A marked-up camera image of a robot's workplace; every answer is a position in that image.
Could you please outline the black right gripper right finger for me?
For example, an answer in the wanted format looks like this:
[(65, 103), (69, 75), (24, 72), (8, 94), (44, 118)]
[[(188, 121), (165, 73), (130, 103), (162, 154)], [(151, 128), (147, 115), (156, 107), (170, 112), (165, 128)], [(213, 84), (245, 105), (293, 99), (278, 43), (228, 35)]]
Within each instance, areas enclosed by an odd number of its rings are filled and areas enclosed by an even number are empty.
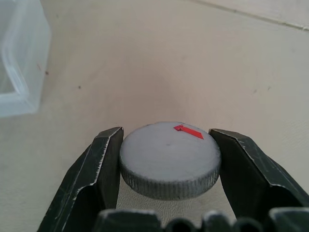
[(234, 232), (307, 232), (309, 195), (248, 136), (211, 129), (222, 155), (221, 183)]

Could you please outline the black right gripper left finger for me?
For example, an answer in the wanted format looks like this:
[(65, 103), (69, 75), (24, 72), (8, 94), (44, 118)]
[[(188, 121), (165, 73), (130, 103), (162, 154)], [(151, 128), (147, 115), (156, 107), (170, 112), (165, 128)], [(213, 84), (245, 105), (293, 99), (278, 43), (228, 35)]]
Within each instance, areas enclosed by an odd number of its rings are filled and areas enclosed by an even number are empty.
[(40, 232), (90, 232), (97, 216), (115, 209), (124, 130), (100, 132), (65, 174), (38, 228)]

